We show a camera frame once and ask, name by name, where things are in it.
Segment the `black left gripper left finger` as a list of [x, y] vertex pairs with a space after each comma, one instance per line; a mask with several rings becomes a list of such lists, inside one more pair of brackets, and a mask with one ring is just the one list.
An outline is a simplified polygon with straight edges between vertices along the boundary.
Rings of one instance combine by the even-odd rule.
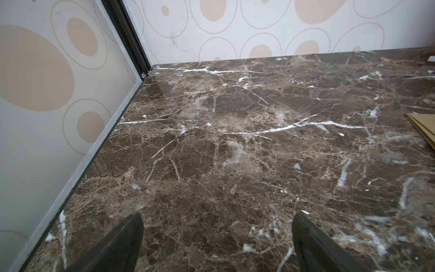
[[131, 214], [65, 270], [67, 272], [133, 272], [143, 234], [142, 217], [139, 213]]

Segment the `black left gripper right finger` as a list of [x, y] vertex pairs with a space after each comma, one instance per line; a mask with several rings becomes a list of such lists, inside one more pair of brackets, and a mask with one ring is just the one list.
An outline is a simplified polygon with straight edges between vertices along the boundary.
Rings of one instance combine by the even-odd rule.
[[304, 213], [297, 213], [293, 218], [292, 235], [301, 272], [369, 271]]

